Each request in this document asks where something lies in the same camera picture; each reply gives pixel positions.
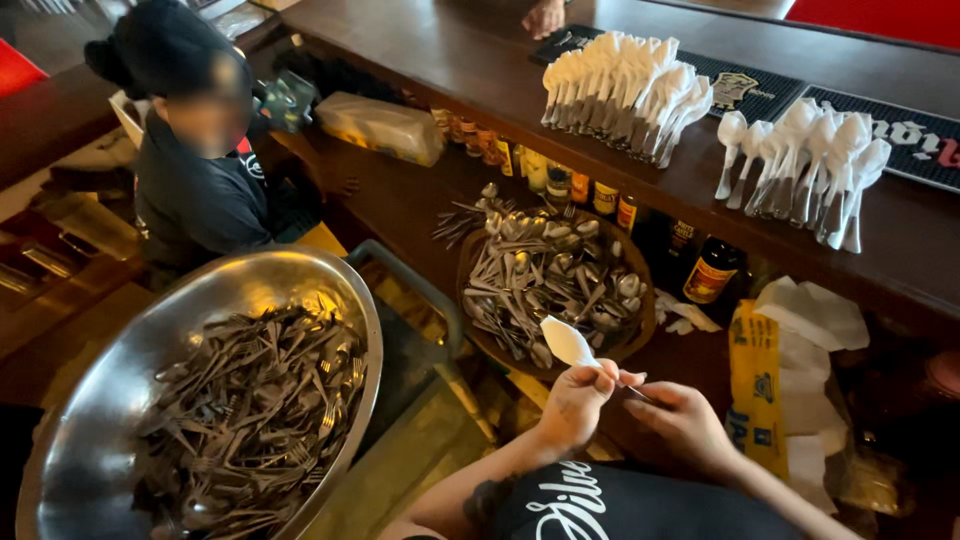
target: hand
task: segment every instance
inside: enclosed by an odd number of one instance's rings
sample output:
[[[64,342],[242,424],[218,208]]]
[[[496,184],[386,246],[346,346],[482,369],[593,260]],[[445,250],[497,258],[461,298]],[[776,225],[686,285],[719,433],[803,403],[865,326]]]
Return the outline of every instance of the hand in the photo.
[[[310,181],[320,190],[321,200],[326,202],[327,195],[349,197],[360,189],[360,181],[355,177],[342,177],[336,174],[322,172],[318,165],[311,162],[306,164],[306,174]]]
[[[663,437],[675,454],[718,479],[734,473],[743,456],[727,437],[720,419],[703,394],[674,382],[651,382],[640,387],[630,377],[621,375],[621,379],[647,397],[670,407],[667,409],[639,400],[624,402],[627,410]]]
[[[553,384],[540,423],[534,428],[544,444],[561,453],[587,444],[619,378],[613,360],[598,360],[603,369],[579,366],[564,371]]]
[[[565,17],[564,0],[540,0],[527,16],[523,17],[523,28],[526,28],[534,39],[543,39],[560,30]]]

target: yellow plastic bag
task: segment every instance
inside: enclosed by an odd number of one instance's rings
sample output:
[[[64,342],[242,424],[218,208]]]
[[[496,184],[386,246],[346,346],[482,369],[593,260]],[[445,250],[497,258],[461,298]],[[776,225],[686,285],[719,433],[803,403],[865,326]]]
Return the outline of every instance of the yellow plastic bag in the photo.
[[[777,322],[754,313],[753,300],[741,300],[729,334],[733,406],[727,434],[740,452],[787,481]]]

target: cart handle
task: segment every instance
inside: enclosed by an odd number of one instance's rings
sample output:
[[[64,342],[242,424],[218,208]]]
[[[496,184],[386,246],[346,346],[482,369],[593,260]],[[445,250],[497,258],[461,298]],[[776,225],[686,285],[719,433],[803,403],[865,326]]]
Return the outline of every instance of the cart handle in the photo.
[[[433,286],[433,283],[427,281],[410,266],[407,266],[406,263],[376,240],[364,240],[344,259],[347,264],[359,269],[360,263],[366,257],[372,257],[390,269],[398,278],[419,292],[443,316],[446,321],[445,346],[450,359],[453,360],[459,356],[464,344],[464,320],[460,316],[460,309],[457,308],[457,305],[440,292],[437,287]]]

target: stainless steel bowl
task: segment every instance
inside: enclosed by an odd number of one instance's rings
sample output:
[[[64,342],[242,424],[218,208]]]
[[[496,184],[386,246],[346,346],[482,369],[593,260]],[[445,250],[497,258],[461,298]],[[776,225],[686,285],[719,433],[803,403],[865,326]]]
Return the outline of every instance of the stainless steel bowl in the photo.
[[[297,538],[320,511],[356,453],[373,410],[383,363],[380,322],[367,286],[343,260],[301,246],[268,246],[220,258],[137,315],[103,351],[62,409],[48,415],[24,471],[19,540],[148,538],[151,517],[132,509],[134,428],[159,396],[154,374],[199,344],[204,324],[269,306],[340,308],[366,329],[366,389],[347,441],[323,482],[274,537]]]

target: tattooed arm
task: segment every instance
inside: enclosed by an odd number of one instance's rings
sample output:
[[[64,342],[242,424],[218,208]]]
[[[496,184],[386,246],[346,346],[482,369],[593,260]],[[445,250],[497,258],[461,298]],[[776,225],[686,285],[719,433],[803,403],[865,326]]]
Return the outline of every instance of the tattooed arm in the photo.
[[[418,535],[481,538],[498,503],[512,490],[513,477],[559,461],[593,435],[600,406],[619,377],[613,362],[601,362],[603,372],[588,367],[566,370],[554,383],[536,427],[430,488],[387,526],[380,540]]]

